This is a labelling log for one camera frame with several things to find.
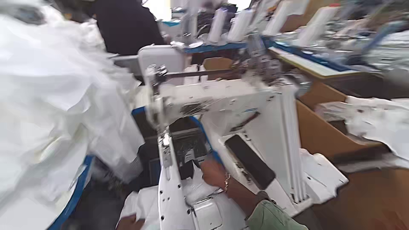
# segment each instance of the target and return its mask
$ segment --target olive green shirt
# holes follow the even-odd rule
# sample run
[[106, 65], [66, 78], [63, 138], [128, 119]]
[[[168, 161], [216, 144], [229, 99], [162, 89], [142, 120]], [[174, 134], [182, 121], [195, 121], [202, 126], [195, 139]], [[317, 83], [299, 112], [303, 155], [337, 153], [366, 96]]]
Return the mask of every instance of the olive green shirt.
[[247, 219], [250, 230], [308, 230], [297, 223], [278, 205], [268, 200], [258, 203], [253, 213]]

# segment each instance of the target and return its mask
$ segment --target bracelet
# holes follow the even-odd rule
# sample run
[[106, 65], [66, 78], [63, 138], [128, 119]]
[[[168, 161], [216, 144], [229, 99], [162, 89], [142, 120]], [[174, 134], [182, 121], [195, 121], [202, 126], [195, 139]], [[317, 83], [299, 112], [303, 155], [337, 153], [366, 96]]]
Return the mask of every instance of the bracelet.
[[227, 192], [227, 189], [229, 188], [229, 180], [230, 180], [230, 174], [226, 173], [226, 175], [225, 175], [225, 192]]

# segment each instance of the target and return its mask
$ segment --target industrial sewing machine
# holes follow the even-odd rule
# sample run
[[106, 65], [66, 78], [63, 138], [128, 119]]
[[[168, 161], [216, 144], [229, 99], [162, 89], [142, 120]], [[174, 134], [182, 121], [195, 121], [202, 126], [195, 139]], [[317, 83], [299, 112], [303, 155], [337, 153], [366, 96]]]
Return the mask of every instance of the industrial sewing machine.
[[[158, 133], [162, 230], [245, 227], [244, 215], [229, 208], [232, 204], [227, 197], [220, 199], [223, 193], [194, 205], [185, 201], [169, 131], [169, 125], [182, 117], [198, 118], [213, 151], [232, 177], [254, 193], [265, 190], [290, 216], [335, 197], [337, 188], [348, 182], [323, 155], [300, 149], [295, 99], [308, 90], [309, 83], [301, 75], [281, 73], [277, 60], [259, 55], [257, 50], [251, 56], [234, 70], [183, 72], [186, 56], [179, 50], [167, 45], [140, 50], [139, 65], [145, 70], [148, 86], [147, 120]], [[207, 80], [209, 74], [229, 71], [238, 71], [241, 79]], [[175, 81], [191, 76], [199, 76], [198, 83]], [[243, 162], [250, 155], [253, 160]], [[253, 174], [249, 179], [237, 162], [257, 163], [256, 172], [245, 167], [244, 171]], [[275, 179], [268, 170], [265, 175], [257, 171], [262, 164], [274, 171]]]

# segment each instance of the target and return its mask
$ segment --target black shirt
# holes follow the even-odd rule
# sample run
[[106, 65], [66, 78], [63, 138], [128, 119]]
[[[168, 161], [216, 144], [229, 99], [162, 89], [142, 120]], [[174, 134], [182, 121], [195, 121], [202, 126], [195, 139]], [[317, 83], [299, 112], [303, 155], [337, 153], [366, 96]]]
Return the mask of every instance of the black shirt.
[[107, 52], [134, 55], [152, 43], [165, 44], [155, 17], [138, 0], [97, 0], [92, 8]]

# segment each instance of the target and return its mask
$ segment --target person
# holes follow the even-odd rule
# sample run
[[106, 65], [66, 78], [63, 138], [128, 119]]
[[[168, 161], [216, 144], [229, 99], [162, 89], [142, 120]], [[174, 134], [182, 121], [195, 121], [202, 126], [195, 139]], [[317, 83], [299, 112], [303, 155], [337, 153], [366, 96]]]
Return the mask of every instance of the person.
[[105, 41], [106, 51], [136, 55], [140, 48], [165, 45], [155, 17], [140, 0], [97, 0], [90, 9]]
[[[214, 160], [206, 160], [200, 166], [203, 180], [212, 186], [225, 190], [246, 215], [250, 230], [308, 230], [284, 212], [264, 191], [252, 193], [236, 179], [230, 177], [222, 165]], [[139, 230], [144, 221], [135, 221], [136, 216], [122, 218], [117, 230]]]

